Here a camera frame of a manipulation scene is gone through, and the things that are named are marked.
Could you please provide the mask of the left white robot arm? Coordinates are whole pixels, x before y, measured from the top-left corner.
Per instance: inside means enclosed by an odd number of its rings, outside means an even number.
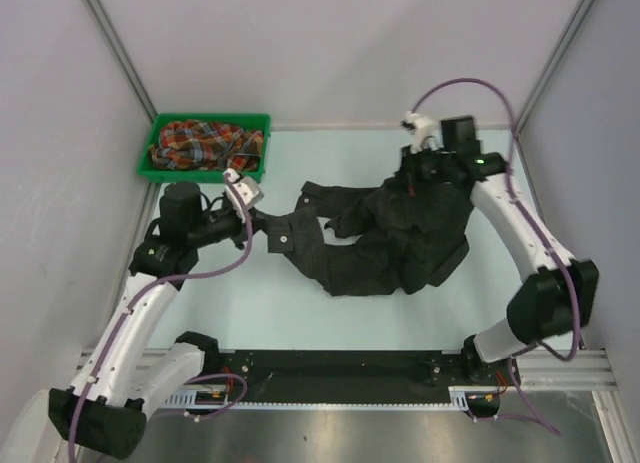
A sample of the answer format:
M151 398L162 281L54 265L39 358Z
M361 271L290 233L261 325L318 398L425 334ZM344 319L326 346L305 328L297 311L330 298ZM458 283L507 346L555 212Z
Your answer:
M99 342L68 388L50 390L48 416L67 443L69 461L76 461L80 447L128 458L148 421L185 384L221 383L226 397L210 417L246 395L246 380L226 371L216 339L195 332L180 335L142 380L134 379L150 337L184 282L229 273L251 252L250 211L263 194L252 178L233 170L225 171L224 184L219 208L194 182L165 188L159 215L134 252L120 302ZM199 249L224 240L241 250L239 259L201 275L194 272Z

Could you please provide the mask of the black pinstripe long sleeve shirt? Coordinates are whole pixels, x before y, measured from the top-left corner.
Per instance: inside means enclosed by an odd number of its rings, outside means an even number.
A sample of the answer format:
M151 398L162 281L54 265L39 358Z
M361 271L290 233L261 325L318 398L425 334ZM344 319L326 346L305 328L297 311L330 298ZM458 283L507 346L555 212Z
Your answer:
M306 182L294 212L262 219L269 252L331 296L365 297L444 283L468 254L472 210L450 184L391 177L375 188Z

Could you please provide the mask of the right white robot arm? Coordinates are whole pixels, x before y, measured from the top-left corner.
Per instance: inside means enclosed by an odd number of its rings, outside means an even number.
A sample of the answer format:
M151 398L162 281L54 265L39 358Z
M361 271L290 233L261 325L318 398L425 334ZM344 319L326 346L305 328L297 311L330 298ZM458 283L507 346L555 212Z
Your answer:
M465 379L484 384L509 358L565 334L572 337L565 357L572 359L592 313L599 280L595 263L578 260L551 234L523 199L510 163L498 152L483 151L473 117L435 122L409 111L401 125L412 136L400 170L410 189L432 182L461 190L492 224L521 279L505 317L464 341Z

